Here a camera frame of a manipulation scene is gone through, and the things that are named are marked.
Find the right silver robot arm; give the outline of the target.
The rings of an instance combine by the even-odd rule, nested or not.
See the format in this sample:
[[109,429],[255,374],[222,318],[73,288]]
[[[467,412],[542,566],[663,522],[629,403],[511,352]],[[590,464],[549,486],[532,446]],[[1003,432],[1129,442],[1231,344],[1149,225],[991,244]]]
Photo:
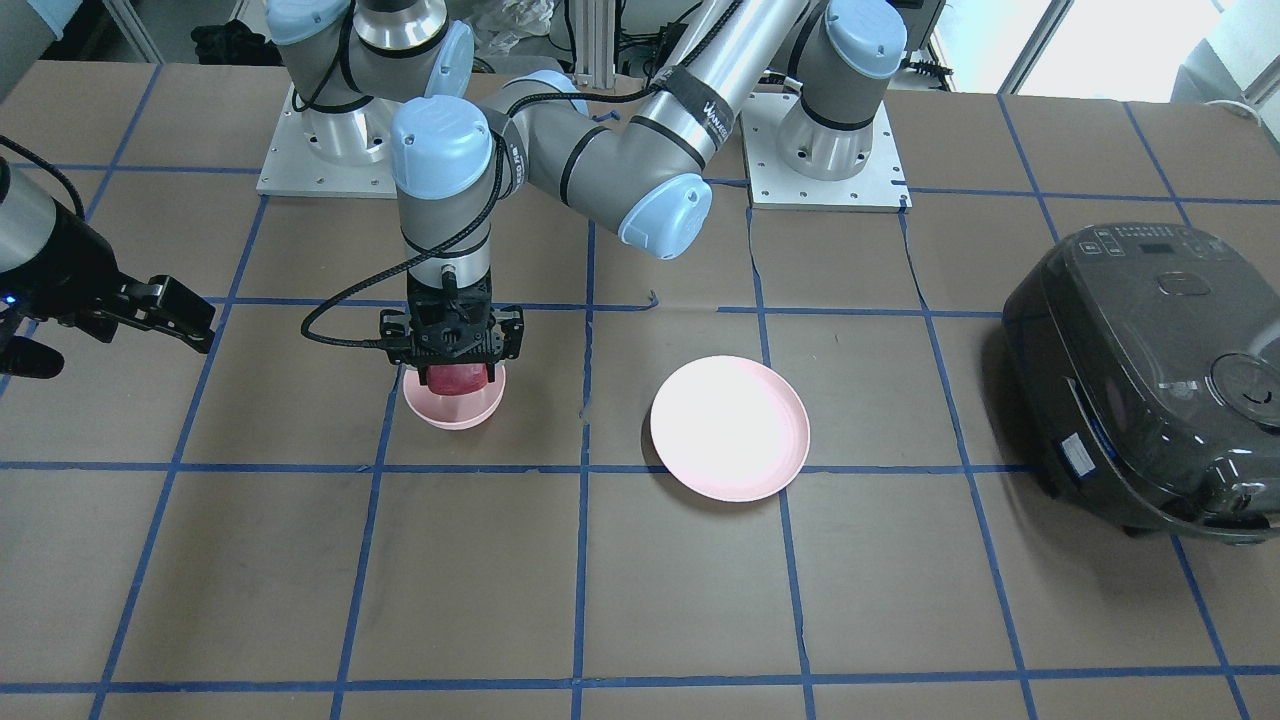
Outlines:
[[[270,1],[268,28],[296,99],[314,120],[329,161],[378,161],[385,137],[340,150],[329,118],[360,120],[376,101],[463,94],[474,59],[470,28],[443,1]],[[170,275],[137,281],[84,218],[72,184],[61,202],[23,170],[3,163],[3,373],[50,379],[60,352],[19,334],[24,320],[55,320],[108,343],[122,325],[156,331],[198,354],[212,347],[214,306]]]

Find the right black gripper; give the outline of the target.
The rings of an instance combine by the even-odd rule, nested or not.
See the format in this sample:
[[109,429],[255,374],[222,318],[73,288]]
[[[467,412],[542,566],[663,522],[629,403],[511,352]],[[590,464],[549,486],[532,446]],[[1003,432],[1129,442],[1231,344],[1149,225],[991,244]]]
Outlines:
[[[81,331],[115,331],[119,323],[179,340],[209,354],[215,307],[172,275],[134,281],[122,272],[106,240],[74,215],[58,215],[45,245],[20,265],[20,306],[35,319]],[[1,351],[1,374],[52,379],[60,352],[13,336]]]

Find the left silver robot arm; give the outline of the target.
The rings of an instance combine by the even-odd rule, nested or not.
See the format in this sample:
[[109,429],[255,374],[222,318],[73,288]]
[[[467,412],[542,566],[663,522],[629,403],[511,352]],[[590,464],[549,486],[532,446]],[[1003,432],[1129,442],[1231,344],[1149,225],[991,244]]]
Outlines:
[[435,395],[485,388],[517,357],[524,334],[520,307],[492,305],[490,215],[504,196],[531,184],[627,246],[677,258],[710,211],[707,163],[763,77],[799,85],[765,132],[782,165],[842,183],[870,159],[876,114],[906,44],[887,1],[713,1],[621,129],[590,118],[586,97],[544,70],[480,102],[404,102],[390,123],[390,168],[407,307],[381,311],[371,347],[416,370]]

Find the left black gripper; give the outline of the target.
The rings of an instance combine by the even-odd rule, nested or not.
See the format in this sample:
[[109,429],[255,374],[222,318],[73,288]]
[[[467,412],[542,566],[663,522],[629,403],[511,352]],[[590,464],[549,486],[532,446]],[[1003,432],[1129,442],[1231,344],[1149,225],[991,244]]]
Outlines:
[[404,392],[429,392],[426,366],[486,364],[486,386],[503,387],[503,361],[520,356],[525,319],[518,305],[495,309],[492,283],[460,290],[410,282],[408,310],[380,311],[378,347],[404,364]]

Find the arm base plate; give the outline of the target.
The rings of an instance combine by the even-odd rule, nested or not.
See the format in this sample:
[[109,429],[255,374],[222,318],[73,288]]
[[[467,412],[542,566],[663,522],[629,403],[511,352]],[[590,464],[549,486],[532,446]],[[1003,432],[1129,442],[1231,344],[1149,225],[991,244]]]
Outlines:
[[297,111],[294,90],[285,92],[276,127],[259,173],[265,196],[394,199],[390,123],[398,102],[374,99],[346,114]]
[[739,122],[755,209],[906,213],[913,208],[883,102],[869,126],[838,131],[817,124],[796,94],[753,94]]

